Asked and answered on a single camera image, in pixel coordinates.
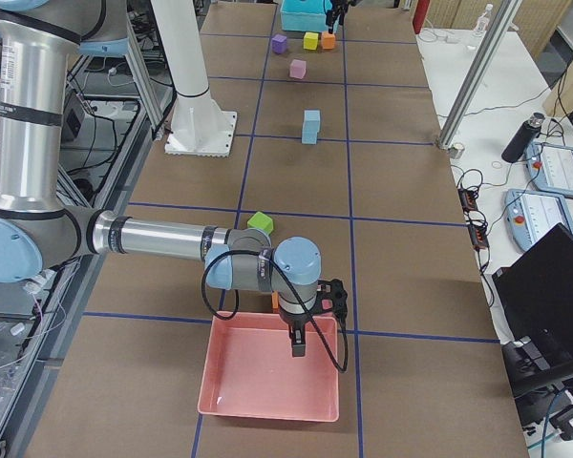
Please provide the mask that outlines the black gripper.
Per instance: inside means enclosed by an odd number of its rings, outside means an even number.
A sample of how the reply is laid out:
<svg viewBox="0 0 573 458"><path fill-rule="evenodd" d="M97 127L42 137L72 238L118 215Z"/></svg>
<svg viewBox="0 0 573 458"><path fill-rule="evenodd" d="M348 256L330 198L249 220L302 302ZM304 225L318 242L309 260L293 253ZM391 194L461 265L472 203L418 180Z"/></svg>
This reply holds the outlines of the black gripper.
<svg viewBox="0 0 573 458"><path fill-rule="evenodd" d="M334 33L337 10L340 10L338 24L344 25L349 0L331 0L331 9L326 11L326 25L329 33Z"/></svg>
<svg viewBox="0 0 573 458"><path fill-rule="evenodd" d="M305 310L302 313L294 313L279 306L279 315L287 324L291 342L291 355L293 358L306 356L306 325L313 319L313 313Z"/></svg>

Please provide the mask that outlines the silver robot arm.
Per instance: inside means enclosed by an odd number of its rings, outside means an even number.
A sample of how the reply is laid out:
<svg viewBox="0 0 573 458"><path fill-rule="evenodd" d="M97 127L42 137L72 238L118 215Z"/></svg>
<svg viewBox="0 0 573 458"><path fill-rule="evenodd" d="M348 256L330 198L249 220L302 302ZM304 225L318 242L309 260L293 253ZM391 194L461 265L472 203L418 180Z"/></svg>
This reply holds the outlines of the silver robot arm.
<svg viewBox="0 0 573 458"><path fill-rule="evenodd" d="M123 1L0 1L0 282L107 252L200 260L203 287L274 293L292 353L321 311L321 257L309 239L273 245L223 229L66 206L56 194L68 58L132 48Z"/></svg>

